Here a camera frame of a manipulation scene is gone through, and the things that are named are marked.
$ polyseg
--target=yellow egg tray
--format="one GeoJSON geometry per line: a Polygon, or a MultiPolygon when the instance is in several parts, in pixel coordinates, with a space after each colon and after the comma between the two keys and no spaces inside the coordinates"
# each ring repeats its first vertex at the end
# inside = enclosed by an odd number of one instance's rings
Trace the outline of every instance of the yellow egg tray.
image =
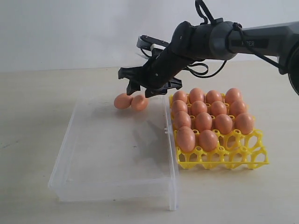
{"type": "MultiPolygon", "coordinates": [[[[172,106],[172,95],[169,96],[170,105],[172,106]]],[[[194,128],[194,116],[190,116],[192,120],[192,128],[194,128]]],[[[205,169],[213,169],[219,165],[225,166],[227,169],[235,169],[241,165],[247,165],[249,169],[257,169],[263,165],[269,164],[268,155],[263,145],[263,132],[254,129],[250,134],[244,135],[240,130],[235,129],[231,133],[223,135],[219,130],[213,131],[218,136],[218,146],[211,152],[205,152],[197,143],[199,131],[193,129],[196,135],[196,146],[189,152],[183,152],[176,143],[177,130],[174,125],[174,140],[177,150],[177,162],[183,169],[192,169],[197,165],[202,165],[205,169]]]]}

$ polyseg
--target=robotic arm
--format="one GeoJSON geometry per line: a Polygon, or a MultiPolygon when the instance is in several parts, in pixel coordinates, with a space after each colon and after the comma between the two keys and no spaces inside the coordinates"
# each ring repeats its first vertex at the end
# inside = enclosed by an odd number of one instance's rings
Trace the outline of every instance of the robotic arm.
{"type": "Polygon", "coordinates": [[[276,66],[280,74],[289,73],[291,85],[299,94],[299,21],[242,29],[238,23],[214,19],[202,0],[196,0],[195,6],[204,22],[198,26],[182,22],[175,29],[170,43],[146,35],[139,37],[137,47],[144,54],[144,50],[150,50],[152,55],[141,67],[119,70],[118,78],[129,80],[128,95],[140,91],[140,86],[146,88],[147,98],[164,95],[171,88],[180,89],[182,82],[175,76],[181,70],[188,70],[200,78],[212,77],[238,53],[254,54],[276,66]],[[276,56],[278,63],[265,55],[276,56]],[[201,62],[206,59],[224,63],[217,72],[205,76],[208,66],[201,62]],[[192,70],[191,67],[196,65],[205,66],[206,72],[192,70]]]}

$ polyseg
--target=white wall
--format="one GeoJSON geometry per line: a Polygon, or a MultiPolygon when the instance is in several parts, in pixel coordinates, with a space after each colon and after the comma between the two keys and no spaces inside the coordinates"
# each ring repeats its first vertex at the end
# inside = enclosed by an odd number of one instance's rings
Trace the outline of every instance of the white wall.
{"type": "MultiPolygon", "coordinates": [[[[205,3],[214,17],[243,27],[299,20],[298,0],[205,3]]],[[[201,22],[194,0],[0,0],[0,71],[142,64],[138,36],[169,41],[185,20],[201,22]]]]}

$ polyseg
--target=white table surface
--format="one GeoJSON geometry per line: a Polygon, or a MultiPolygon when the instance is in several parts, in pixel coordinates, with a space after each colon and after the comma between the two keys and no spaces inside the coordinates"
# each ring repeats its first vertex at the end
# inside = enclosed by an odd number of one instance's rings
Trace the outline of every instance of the white table surface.
{"type": "MultiPolygon", "coordinates": [[[[215,71],[219,64],[212,64],[215,71]]],[[[143,200],[59,203],[48,181],[81,87],[119,85],[118,69],[0,74],[0,223],[299,223],[299,97],[262,61],[231,62],[217,76],[187,72],[182,90],[240,88],[264,132],[270,165],[180,170],[179,209],[143,200]]]]}

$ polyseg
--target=transparent container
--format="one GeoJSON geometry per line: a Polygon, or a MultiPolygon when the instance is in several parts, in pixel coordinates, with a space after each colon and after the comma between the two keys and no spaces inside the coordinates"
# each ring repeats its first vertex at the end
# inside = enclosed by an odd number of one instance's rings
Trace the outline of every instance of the transparent container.
{"type": "Polygon", "coordinates": [[[119,93],[81,91],[49,188],[61,201],[165,196],[176,210],[178,165],[168,97],[152,97],[146,110],[134,112],[114,107],[119,93]]]}

